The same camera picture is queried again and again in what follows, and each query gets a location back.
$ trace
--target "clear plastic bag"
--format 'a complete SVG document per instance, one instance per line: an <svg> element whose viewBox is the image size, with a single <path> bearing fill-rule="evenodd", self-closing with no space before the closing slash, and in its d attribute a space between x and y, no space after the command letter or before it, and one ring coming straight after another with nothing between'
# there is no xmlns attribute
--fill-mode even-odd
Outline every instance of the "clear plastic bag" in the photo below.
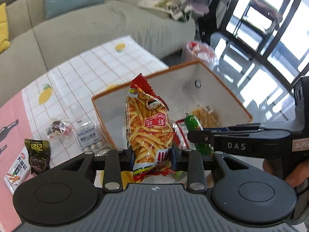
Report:
<svg viewBox="0 0 309 232"><path fill-rule="evenodd" d="M214 49L202 42L188 42L183 48L181 59L182 62L200 60L211 70L219 64Z"/></svg>
<svg viewBox="0 0 309 232"><path fill-rule="evenodd" d="M95 156L106 155L112 148L104 140L93 121L81 124L80 128L74 131L77 141L83 152L94 152Z"/></svg>
<svg viewBox="0 0 309 232"><path fill-rule="evenodd" d="M68 119L55 119L49 120L49 126L46 129L47 137L52 139L54 137L67 138L72 133L72 125Z"/></svg>
<svg viewBox="0 0 309 232"><path fill-rule="evenodd" d="M217 113L210 106L198 104L191 114L197 117L203 128L222 127Z"/></svg>

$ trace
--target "candy wrapper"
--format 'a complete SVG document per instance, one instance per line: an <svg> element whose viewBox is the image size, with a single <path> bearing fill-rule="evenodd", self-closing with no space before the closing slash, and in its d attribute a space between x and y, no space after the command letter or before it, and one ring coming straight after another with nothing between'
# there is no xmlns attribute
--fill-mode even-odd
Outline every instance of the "candy wrapper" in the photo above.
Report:
<svg viewBox="0 0 309 232"><path fill-rule="evenodd" d="M106 155L112 148L101 138L93 121L83 123L75 132L77 141L83 152L92 151L95 156Z"/></svg>
<svg viewBox="0 0 309 232"><path fill-rule="evenodd" d="M140 182L149 170L167 160L173 129L168 106L142 74L131 82L125 109L127 143L135 153L133 178Z"/></svg>
<svg viewBox="0 0 309 232"><path fill-rule="evenodd" d="M25 146L29 154L31 174L38 175L50 169L50 145L47 140L25 139Z"/></svg>
<svg viewBox="0 0 309 232"><path fill-rule="evenodd" d="M27 148L24 147L20 155L14 161L13 165L4 176L4 181L7 184L9 190L13 194L16 188L23 182L27 173L30 171L30 165L28 162Z"/></svg>
<svg viewBox="0 0 309 232"><path fill-rule="evenodd" d="M67 138L72 132L72 126L68 119L55 119L49 120L50 124L46 129L47 136L52 139L54 137Z"/></svg>

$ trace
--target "gray sofa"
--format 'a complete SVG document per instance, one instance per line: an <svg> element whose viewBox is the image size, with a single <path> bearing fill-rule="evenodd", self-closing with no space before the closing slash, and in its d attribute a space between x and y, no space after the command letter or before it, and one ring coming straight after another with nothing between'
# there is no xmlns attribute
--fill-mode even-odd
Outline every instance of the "gray sofa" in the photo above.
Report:
<svg viewBox="0 0 309 232"><path fill-rule="evenodd" d="M44 0L7 6L11 47L0 54L0 107L33 80L92 47L124 35L158 58L194 39L195 22L176 22L136 6L138 0L104 4L45 20Z"/></svg>

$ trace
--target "screw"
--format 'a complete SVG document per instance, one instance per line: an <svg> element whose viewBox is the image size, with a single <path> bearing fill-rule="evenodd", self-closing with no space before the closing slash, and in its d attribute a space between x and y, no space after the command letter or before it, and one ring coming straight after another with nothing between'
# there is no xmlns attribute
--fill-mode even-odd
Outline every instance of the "screw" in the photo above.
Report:
<svg viewBox="0 0 309 232"><path fill-rule="evenodd" d="M120 188L120 184L117 183L117 182L108 182L108 183L105 184L105 187L108 190L116 190L116 189Z"/></svg>
<svg viewBox="0 0 309 232"><path fill-rule="evenodd" d="M205 188L205 185L200 182L193 182L190 184L190 188L198 191L198 190L203 190Z"/></svg>

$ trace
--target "checkered tablecloth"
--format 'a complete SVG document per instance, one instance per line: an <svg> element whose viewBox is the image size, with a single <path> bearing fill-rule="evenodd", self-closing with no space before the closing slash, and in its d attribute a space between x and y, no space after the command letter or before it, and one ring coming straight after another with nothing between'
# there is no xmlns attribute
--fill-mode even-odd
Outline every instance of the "checkered tablecloth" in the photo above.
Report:
<svg viewBox="0 0 309 232"><path fill-rule="evenodd" d="M126 44L121 52L115 50L118 43ZM93 95L109 85L131 81L140 73L149 75L164 69L168 66L130 36L107 42L60 64L22 90L33 139L47 139L50 118L69 119L74 128L89 120L98 125L91 101ZM38 98L46 84L52 87L53 94L45 104L39 105ZM67 139L54 138L50 145L51 167L81 153L74 135Z"/></svg>

